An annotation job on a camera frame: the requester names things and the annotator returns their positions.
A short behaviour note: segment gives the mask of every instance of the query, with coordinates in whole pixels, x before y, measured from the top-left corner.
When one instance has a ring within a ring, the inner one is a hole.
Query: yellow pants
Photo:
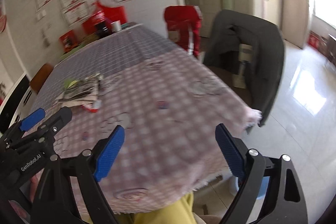
[[[189,193],[165,208],[138,214],[115,215],[119,224],[196,224],[193,216],[194,194]]]

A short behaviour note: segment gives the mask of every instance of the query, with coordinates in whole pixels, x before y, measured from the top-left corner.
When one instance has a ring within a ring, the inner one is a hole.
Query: gray jacket on chair
[[[205,54],[206,66],[237,73],[239,44],[253,47],[253,60],[245,70],[251,107],[262,112],[264,125],[273,106],[284,63],[284,43],[278,27],[264,19],[222,10],[213,22],[210,46]]]

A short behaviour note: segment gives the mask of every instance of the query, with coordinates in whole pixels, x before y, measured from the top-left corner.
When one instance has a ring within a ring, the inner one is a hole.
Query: metal screw
[[[250,149],[250,150],[249,150],[249,154],[250,154],[251,156],[257,156],[259,153],[258,153],[258,151],[255,150],[255,149]]]
[[[282,155],[282,159],[283,159],[284,161],[290,161],[290,160],[291,160],[291,157],[288,156],[288,155]]]
[[[58,159],[58,156],[56,154],[53,154],[53,155],[50,156],[51,161],[55,161],[57,159]]]
[[[88,156],[90,156],[90,155],[91,155],[91,150],[90,150],[90,149],[86,149],[86,150],[84,150],[84,151],[82,152],[82,155],[83,155],[84,157],[88,157]]]

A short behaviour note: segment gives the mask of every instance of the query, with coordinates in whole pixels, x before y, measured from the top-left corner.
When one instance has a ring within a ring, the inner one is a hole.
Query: blue gripper pad
[[[216,126],[215,137],[232,174],[242,181],[245,178],[244,159],[222,123]]]
[[[96,171],[93,176],[97,182],[108,175],[124,141],[125,130],[122,126],[117,126],[96,161]]]
[[[21,131],[28,131],[39,121],[42,121],[44,117],[45,117],[44,109],[39,108],[38,110],[35,110],[32,114],[30,114],[28,117],[24,118],[21,121],[21,125],[19,128]]]

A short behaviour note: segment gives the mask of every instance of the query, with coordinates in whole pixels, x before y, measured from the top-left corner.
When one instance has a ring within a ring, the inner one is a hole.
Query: tablecloth pattern
[[[73,72],[77,62],[80,69]],[[89,72],[85,64],[92,64]],[[227,166],[215,140],[216,125],[224,123],[239,137],[260,119],[259,111],[193,56],[143,26],[102,39],[60,63],[32,110],[49,107],[49,117],[59,109],[50,105],[66,78],[96,72],[110,86],[99,98],[101,108],[97,113],[72,108],[72,121],[55,136],[54,148],[61,157],[76,156],[108,137],[117,124],[125,128],[125,143],[99,182],[116,213],[150,212],[201,187]],[[78,183],[72,182],[79,211],[85,213]]]

